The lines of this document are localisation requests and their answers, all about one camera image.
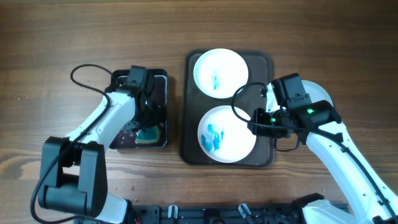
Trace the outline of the green yellow sponge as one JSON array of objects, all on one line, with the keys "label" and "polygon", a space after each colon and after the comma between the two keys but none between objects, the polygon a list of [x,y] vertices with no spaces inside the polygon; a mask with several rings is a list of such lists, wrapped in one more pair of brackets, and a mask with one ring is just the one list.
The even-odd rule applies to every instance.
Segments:
[{"label": "green yellow sponge", "polygon": [[135,143],[138,144],[152,144],[158,142],[160,139],[161,130],[158,126],[141,129],[137,132]]}]

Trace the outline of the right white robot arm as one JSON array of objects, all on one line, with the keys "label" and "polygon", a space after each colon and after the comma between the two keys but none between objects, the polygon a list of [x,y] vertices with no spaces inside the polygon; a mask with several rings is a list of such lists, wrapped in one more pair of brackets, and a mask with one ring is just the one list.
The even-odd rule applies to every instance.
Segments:
[{"label": "right white robot arm", "polygon": [[397,195],[386,186],[351,139],[341,116],[326,100],[266,112],[254,111],[248,128],[255,135],[287,138],[296,133],[326,166],[353,214],[343,213],[323,196],[296,201],[304,223],[397,223]]}]

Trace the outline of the white plate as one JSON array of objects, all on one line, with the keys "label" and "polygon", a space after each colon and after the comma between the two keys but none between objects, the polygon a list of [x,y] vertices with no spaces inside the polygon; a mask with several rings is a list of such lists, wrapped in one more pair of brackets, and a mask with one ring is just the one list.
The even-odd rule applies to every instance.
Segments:
[{"label": "white plate", "polygon": [[238,53],[229,49],[212,49],[195,62],[193,78],[207,96],[231,98],[249,79],[249,69]]},{"label": "white plate", "polygon": [[205,113],[197,128],[197,139],[202,151],[211,159],[221,163],[238,162],[254,149],[256,136],[239,117],[249,115],[230,105],[217,106]]},{"label": "white plate", "polygon": [[300,128],[317,128],[332,121],[340,121],[329,94],[320,85],[302,80],[305,91],[310,95],[312,103],[296,109],[287,109],[277,104],[271,83],[267,93],[267,112],[280,112],[282,118],[290,120],[288,126]]}]

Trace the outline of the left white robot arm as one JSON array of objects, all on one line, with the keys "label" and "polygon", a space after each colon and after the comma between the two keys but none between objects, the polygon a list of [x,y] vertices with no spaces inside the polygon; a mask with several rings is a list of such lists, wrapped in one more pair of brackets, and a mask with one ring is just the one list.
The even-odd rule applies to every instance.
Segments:
[{"label": "left white robot arm", "polygon": [[142,133],[165,123],[166,110],[146,99],[143,91],[107,91],[101,104],[79,128],[43,144],[40,179],[30,200],[35,207],[68,213],[67,221],[124,223],[130,202],[108,191],[105,152],[120,131]]}]

